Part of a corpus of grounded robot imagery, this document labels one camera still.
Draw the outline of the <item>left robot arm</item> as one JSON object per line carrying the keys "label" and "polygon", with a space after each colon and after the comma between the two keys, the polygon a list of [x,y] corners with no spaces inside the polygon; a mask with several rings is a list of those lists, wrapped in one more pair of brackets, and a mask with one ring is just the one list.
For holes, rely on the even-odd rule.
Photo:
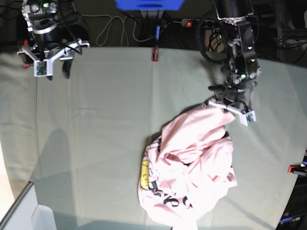
{"label": "left robot arm", "polygon": [[196,43],[201,55],[211,63],[221,64],[226,73],[223,84],[209,86],[214,96],[207,104],[238,115],[241,124],[248,126],[256,121],[252,109],[256,78],[261,74],[254,46],[254,33],[248,17],[253,14],[249,0],[213,1],[219,22],[218,35],[224,45],[226,58],[212,59],[205,50],[201,39],[201,28],[207,15],[204,14],[196,25]]}

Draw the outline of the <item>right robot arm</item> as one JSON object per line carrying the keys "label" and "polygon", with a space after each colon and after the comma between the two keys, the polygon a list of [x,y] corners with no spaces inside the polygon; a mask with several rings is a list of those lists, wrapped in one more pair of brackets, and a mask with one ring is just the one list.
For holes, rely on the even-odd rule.
{"label": "right robot arm", "polygon": [[89,48],[89,33],[82,26],[83,17],[71,0],[25,0],[22,16],[27,24],[29,39],[17,54],[24,66],[32,66],[35,77],[53,79],[54,62],[62,64],[62,73],[70,78],[75,54]]}

